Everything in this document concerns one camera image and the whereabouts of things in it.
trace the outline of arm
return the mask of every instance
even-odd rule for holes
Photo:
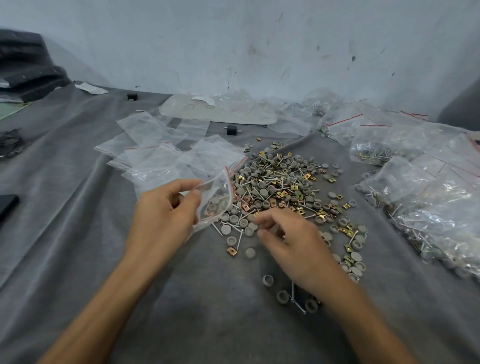
[[[152,279],[189,237],[201,194],[179,192],[199,183],[176,180],[142,195],[120,263],[39,364],[106,362]]]
[[[330,310],[361,363],[415,364],[361,288],[332,258],[317,227],[288,209],[261,212],[258,235],[284,272]],[[277,234],[269,230],[278,224]]]

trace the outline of white wall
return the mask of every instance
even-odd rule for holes
[[[436,117],[480,76],[478,0],[0,0],[0,26],[41,33],[72,79],[141,91],[329,86]]]

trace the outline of gray tablecloth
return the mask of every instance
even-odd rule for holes
[[[23,127],[31,143],[0,164],[0,194],[21,198],[0,227],[0,363],[37,360],[122,254],[136,202],[133,185],[93,147],[121,132],[115,120],[167,98],[139,93],[138,101],[129,102],[125,93],[92,96],[70,85],[0,121],[1,130]],[[209,133],[238,145],[254,143],[254,150],[294,140],[261,126],[226,136],[224,126],[211,123]],[[285,150],[338,163],[346,171],[335,184],[317,182],[321,197],[334,191],[357,199],[359,206],[346,214],[369,229],[362,250],[367,272],[360,284],[421,362],[480,362],[478,286],[440,265],[422,263],[386,219],[349,188],[371,167],[351,162],[340,145],[318,133]],[[342,253],[346,241],[335,236],[332,251]],[[257,250],[254,260],[245,257],[250,246]],[[276,292],[289,281],[258,238],[243,238],[235,258],[226,248],[212,227],[194,235],[134,311],[111,362],[356,361],[324,308],[304,316],[294,305],[276,302]],[[261,283],[266,273],[276,279],[270,289]]]

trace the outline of person's right arm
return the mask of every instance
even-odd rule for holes
[[[258,235],[284,272],[324,303],[343,328],[360,362],[416,364],[373,303],[333,259],[317,227],[289,209],[259,213]],[[269,230],[278,224],[277,234]]]

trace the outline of gray fabric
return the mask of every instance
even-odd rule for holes
[[[138,101],[128,102],[125,93],[92,96],[70,85],[0,122],[2,130],[23,127],[31,142],[0,164],[0,194],[21,198],[0,228],[0,363],[35,362],[121,256],[135,193],[93,147],[121,132],[115,120],[167,98],[139,93]],[[207,135],[216,132],[241,146],[251,142],[255,151],[293,140],[260,126],[226,136],[224,126],[211,123]],[[359,206],[346,214],[369,229],[361,285],[421,362],[478,363],[478,287],[440,265],[423,264],[348,187],[371,166],[350,162],[340,145],[318,133],[285,150],[346,171],[335,184],[319,179],[316,185],[323,199],[329,191],[357,199]],[[135,309],[112,363],[356,362],[324,308],[304,316],[294,305],[276,302],[276,292],[289,288],[289,281],[257,237],[243,237],[235,258],[227,254],[225,239],[208,227],[179,251]],[[346,241],[334,236],[332,251],[343,255]],[[257,252],[253,260],[245,257],[248,247]],[[262,285],[264,274],[275,278],[272,288]]]

